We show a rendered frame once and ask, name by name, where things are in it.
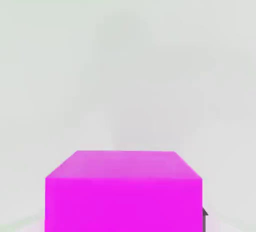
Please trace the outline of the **small magenta cube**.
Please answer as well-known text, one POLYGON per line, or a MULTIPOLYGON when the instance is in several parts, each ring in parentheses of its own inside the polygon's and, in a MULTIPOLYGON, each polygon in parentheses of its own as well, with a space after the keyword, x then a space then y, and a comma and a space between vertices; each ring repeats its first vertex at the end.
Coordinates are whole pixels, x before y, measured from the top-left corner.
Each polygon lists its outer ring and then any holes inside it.
POLYGON ((173 151, 77 151, 45 178, 44 232, 203 232, 202 190, 173 151))

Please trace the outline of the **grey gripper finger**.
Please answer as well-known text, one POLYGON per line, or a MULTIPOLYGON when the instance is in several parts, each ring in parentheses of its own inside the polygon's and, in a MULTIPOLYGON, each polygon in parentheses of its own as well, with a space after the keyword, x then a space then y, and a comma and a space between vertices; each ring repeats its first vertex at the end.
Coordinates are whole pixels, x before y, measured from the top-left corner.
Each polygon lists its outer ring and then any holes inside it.
POLYGON ((221 222, 215 213, 202 209, 202 232, 222 232, 221 222))

